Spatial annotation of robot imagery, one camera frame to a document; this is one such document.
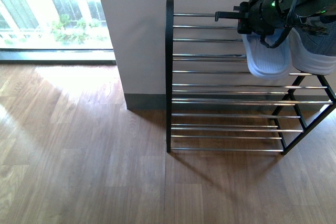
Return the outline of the black camera gripper finger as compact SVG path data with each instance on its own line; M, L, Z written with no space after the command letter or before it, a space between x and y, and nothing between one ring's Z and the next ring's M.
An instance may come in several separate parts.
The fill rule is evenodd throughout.
M215 21L217 22L219 19L245 19L246 14L245 13L239 13L239 12L222 12L218 11L215 13Z

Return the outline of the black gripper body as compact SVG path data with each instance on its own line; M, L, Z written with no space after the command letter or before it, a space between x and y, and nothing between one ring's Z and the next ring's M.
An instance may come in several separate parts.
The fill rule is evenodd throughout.
M234 11L243 13L246 18L238 22L239 32L258 35L273 35L275 29L283 29L285 22L278 12L277 0L258 0L255 3L241 2L234 6Z

